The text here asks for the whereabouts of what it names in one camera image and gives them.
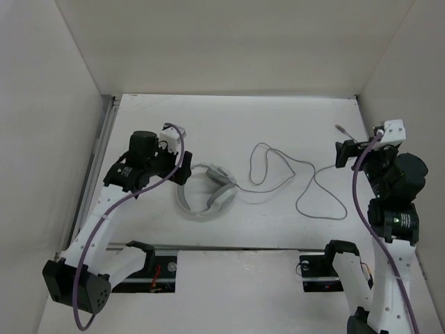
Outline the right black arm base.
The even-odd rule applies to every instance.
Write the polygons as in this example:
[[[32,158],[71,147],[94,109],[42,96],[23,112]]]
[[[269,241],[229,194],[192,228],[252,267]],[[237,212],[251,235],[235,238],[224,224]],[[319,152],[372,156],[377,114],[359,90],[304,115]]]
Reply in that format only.
[[[304,292],[343,292],[339,274],[335,271],[333,249],[324,253],[303,253],[296,265],[296,273],[302,278]]]

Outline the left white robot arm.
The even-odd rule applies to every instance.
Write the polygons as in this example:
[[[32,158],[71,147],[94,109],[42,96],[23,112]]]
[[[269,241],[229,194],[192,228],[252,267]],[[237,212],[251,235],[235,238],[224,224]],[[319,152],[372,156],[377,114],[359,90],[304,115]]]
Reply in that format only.
[[[127,151],[110,167],[99,200],[72,243],[58,260],[49,260],[42,275],[51,299],[95,316],[112,290],[130,275],[148,276],[156,266],[154,247],[130,241],[111,258],[108,245],[124,212],[138,197],[170,181],[183,185],[191,176],[191,152],[184,128],[166,123],[159,134],[135,131]]]

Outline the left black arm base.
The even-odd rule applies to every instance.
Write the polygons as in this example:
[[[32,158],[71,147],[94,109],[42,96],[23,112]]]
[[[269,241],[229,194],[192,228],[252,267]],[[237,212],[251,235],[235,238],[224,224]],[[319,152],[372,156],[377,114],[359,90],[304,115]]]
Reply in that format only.
[[[176,288],[177,250],[155,250],[154,264],[124,279],[112,289],[115,294],[172,294]]]

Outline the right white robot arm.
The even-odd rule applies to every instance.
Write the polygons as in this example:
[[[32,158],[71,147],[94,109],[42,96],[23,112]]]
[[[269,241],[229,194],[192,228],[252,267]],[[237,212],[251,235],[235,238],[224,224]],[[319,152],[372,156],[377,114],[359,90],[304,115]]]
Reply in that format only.
[[[349,241],[330,241],[322,265],[341,281],[350,310],[347,333],[418,333],[409,298],[420,230],[414,199],[426,185],[428,168],[417,156],[399,153],[397,145],[379,147],[379,142],[372,138],[335,145],[336,168],[355,159],[352,186],[364,172],[375,196],[363,213],[353,191],[355,209],[372,236],[374,274],[365,276],[358,247]]]

